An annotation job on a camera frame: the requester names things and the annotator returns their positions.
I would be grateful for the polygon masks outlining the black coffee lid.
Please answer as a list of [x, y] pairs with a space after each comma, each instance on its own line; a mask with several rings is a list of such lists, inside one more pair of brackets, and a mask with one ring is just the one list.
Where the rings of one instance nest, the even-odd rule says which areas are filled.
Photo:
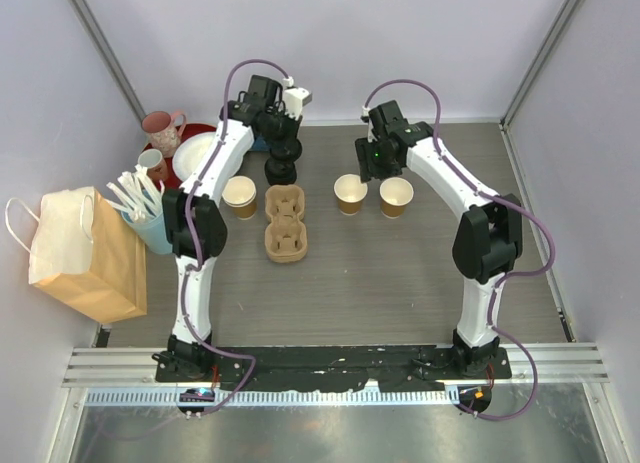
[[276, 162], [293, 164], [302, 154], [302, 144], [296, 137], [275, 141], [270, 144], [269, 153]]

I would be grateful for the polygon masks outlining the brown paper cup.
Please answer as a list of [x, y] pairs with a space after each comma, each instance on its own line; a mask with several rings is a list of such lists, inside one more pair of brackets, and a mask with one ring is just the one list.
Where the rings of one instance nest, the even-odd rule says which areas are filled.
[[334, 183], [334, 195], [338, 208], [347, 216], [358, 213], [368, 193], [368, 186], [357, 174], [344, 174]]
[[393, 177], [380, 184], [380, 209], [390, 219], [400, 217], [414, 197], [412, 184], [406, 179]]

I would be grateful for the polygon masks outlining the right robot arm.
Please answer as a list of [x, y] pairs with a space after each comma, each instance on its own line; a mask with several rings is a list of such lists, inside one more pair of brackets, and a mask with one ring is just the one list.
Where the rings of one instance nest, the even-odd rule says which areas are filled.
[[475, 377], [499, 344], [489, 322], [500, 304], [496, 284], [514, 268], [523, 250], [522, 217], [512, 208], [519, 200], [508, 194], [496, 202], [499, 194], [460, 164], [435, 129], [425, 122], [409, 122], [396, 101], [365, 108], [362, 120], [368, 124], [368, 135], [355, 142], [361, 181], [379, 180], [381, 199], [401, 207], [411, 200], [407, 182], [401, 179], [408, 170], [425, 181], [456, 217], [452, 258], [464, 289], [451, 363], [460, 376]]

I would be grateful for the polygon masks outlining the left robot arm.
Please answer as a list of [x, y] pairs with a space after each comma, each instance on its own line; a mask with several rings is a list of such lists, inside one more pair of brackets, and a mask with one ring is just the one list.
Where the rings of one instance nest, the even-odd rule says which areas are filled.
[[290, 78], [278, 82], [264, 76], [250, 78], [248, 89], [223, 105], [208, 149], [194, 172], [162, 198], [165, 230], [178, 269], [176, 321], [168, 350], [186, 349], [178, 369], [190, 381], [205, 380], [213, 358], [201, 350], [211, 341], [210, 295], [213, 268], [227, 240], [227, 226], [219, 203], [230, 178], [240, 170], [254, 142], [269, 150], [265, 175], [271, 185], [293, 184], [295, 162], [302, 154], [298, 130], [311, 92]]

